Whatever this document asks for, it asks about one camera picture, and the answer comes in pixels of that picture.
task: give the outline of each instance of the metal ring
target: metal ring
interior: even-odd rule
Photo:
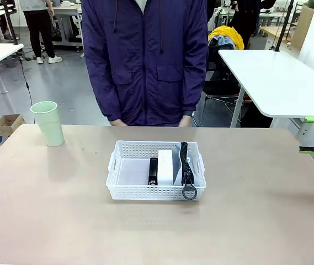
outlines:
[[[194,192],[195,192],[194,196],[193,196],[192,198],[189,198],[189,197],[187,197],[187,196],[185,195],[186,184],[185,184],[185,186],[184,186],[184,188],[183,188],[183,196],[184,196],[184,198],[185,198],[186,200],[193,200],[193,199],[195,199],[195,198],[197,197],[197,189],[196,189],[193,185],[190,185],[189,187],[192,187],[192,188],[193,188],[193,190],[194,190]]]

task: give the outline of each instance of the yellow cloth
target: yellow cloth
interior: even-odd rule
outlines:
[[[232,39],[234,45],[238,50],[244,49],[243,38],[239,35],[239,33],[233,27],[229,26],[219,26],[216,28],[210,35],[208,35],[208,42],[212,39],[213,36],[224,36]]]

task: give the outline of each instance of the plastic cup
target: plastic cup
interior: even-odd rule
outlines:
[[[59,146],[65,142],[56,102],[38,102],[31,106],[30,111],[34,114],[48,146]]]

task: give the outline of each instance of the white sneaker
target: white sneaker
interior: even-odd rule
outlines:
[[[36,63],[37,63],[38,65],[42,65],[42,64],[44,63],[44,61],[42,60],[41,57],[37,57],[37,58],[36,58]]]
[[[57,57],[56,55],[55,55],[54,58],[50,58],[49,57],[49,63],[51,63],[51,64],[57,63],[57,62],[61,62],[61,61],[62,61],[62,58],[61,57]]]

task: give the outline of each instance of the navy blue jacket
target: navy blue jacket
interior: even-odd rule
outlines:
[[[82,30],[95,97],[109,121],[177,123],[206,76],[206,0],[83,0]]]

